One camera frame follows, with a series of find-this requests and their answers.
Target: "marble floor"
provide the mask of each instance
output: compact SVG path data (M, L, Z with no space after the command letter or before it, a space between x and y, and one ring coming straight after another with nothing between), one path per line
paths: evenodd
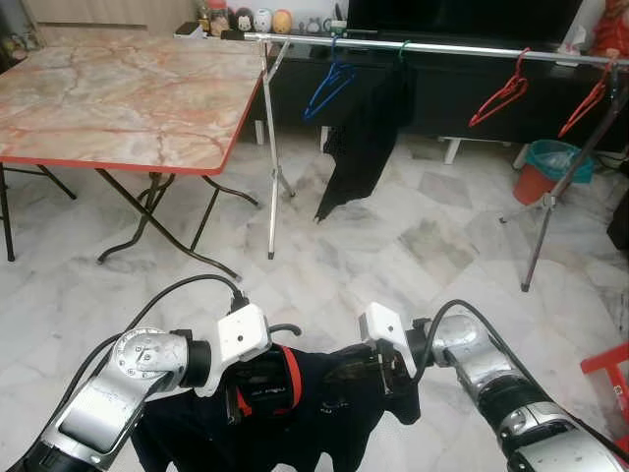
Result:
M333 168L316 141L310 131L280 136L285 173L298 194L282 201L274 261L266 259L268 150L247 141L217 180L252 192L265 207L222 196L200 242L200 252L244 276L242 287L271 323L304 330L299 338L280 335L280 342L330 351L359 340L356 317L372 300L409 323L462 298L486 314L558 402L606 434L629 434L604 375L585 377L579 368L627 337L629 264L604 232L627 179L604 171L569 189L525 294L519 278L536 218L497 221L503 210L520 207L511 195L518 149L464 143L454 165L445 166L445 144L402 137L373 195L315 224ZM58 174L78 200L45 179L8 176L18 260L0 261L1 470L36 435L93 345L164 286L212 271L152 228L136 248L97 265L102 250L133 234L137 216L94 172ZM147 182L117 175L135 191ZM157 214L192 238L209 197L200 178L178 178ZM228 299L219 285L196 284L157 305L144 324L203 330L224 315ZM495 438L451 370L428 370L420 398L423 417L413 426L384 415L361 471L459 471L462 463L469 471L505 470ZM112 470L141 468L127 447ZM331 470L329 458L318 470Z

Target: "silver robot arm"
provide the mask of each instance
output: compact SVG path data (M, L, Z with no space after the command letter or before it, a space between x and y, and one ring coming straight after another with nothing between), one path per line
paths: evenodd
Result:
M496 434L509 472L622 472L597 439L520 372L475 318L441 320L431 348Z
M181 386L210 396L229 366L271 344L266 318L253 304L221 319L207 337L193 341L190 331L145 327L124 333L104 369L81 386L10 472L105 471L150 395Z

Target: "black t-shirt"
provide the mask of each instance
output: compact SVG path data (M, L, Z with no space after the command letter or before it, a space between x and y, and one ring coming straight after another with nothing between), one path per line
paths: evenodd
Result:
M227 424L224 385L210 398L193 391L151 401L133 434L146 472L266 472L277 464L299 472L315 470L320 455L332 458L335 472L357 470L369 435L384 411L403 424L420 417L417 386L409 380L402 394L384 395L379 371L331 380L339 366L364 359L359 345L332 354L291 350L301 377L299 403L279 416L253 415Z

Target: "red stool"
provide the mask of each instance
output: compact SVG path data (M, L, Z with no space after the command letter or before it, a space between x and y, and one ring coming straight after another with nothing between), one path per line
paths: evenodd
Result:
M581 363L584 374L605 369L616 394L622 417L629 424L629 386L620 371L618 364L629 361L629 342L619 345L598 356L586 359ZM623 450L629 452L629 436L616 442Z

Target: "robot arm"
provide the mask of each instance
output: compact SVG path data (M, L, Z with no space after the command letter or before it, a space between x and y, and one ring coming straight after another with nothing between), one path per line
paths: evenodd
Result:
M495 432L509 472L624 470L514 365L476 318L437 315L433 326L415 321L413 329L404 331L399 315L371 304L360 317L360 328L363 341L377 352L385 394L395 394L400 378L406 379L405 388L409 381L416 385L428 355L437 366L454 368ZM249 361L269 346L269 328L255 305L220 320L204 341L192 341L189 331L128 331L102 372L78 390L7 472L105 471L150 395L177 385L202 387L202 395L212 395L229 366Z
M509 472L624 470L603 444L513 365L476 319L443 318L431 351L439 367L456 370L496 434Z
M211 395L223 372L270 347L256 305L220 320L207 340L190 331L136 328L114 345L104 369L53 418L35 446L8 472L107 470L138 423L146 399L176 386Z

